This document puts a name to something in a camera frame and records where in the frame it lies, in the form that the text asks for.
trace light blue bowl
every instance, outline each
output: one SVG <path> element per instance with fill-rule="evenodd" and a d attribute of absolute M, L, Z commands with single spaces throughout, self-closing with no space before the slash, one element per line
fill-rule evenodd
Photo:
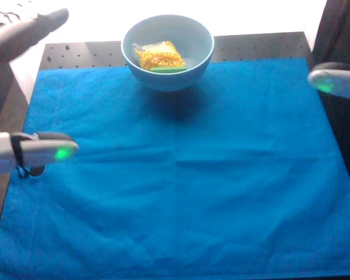
<path fill-rule="evenodd" d="M 185 61 L 187 70 L 162 74 L 141 69 L 132 44 L 154 44 L 172 41 Z M 171 92 L 191 86 L 208 66 L 214 38 L 205 26 L 194 19 L 177 15 L 150 17 L 132 27 L 125 35 L 121 50 L 134 76 L 145 86 L 162 92 Z"/>

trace white background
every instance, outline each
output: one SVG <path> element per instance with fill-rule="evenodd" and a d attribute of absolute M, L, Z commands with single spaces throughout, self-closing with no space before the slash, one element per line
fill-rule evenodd
<path fill-rule="evenodd" d="M 73 1 L 0 0 L 0 8 L 23 15 L 69 9 L 69 20 L 57 31 L 10 63 L 27 101 L 30 100 L 46 43 L 122 40 L 138 21 L 161 14 L 189 16 L 202 22 L 214 36 L 303 31 L 310 48 L 326 0 L 236 0 L 236 1 Z"/>

